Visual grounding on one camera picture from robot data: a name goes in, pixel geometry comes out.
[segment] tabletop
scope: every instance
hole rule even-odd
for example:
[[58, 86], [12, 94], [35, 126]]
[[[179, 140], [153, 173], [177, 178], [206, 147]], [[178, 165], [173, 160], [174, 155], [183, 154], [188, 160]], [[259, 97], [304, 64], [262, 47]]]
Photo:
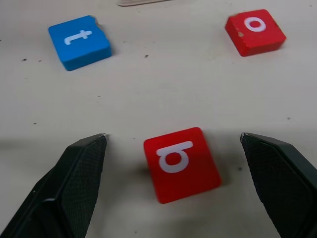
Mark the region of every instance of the tabletop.
[[[224, 26], [255, 9], [267, 9], [288, 39], [244, 58]], [[97, 18], [113, 56], [67, 72], [48, 27], [85, 15]], [[86, 237], [278, 238], [239, 136], [286, 141], [317, 166], [316, 22], [314, 0], [2, 0], [0, 230], [69, 144], [107, 133]], [[143, 142], [195, 126], [223, 184], [159, 204]]]

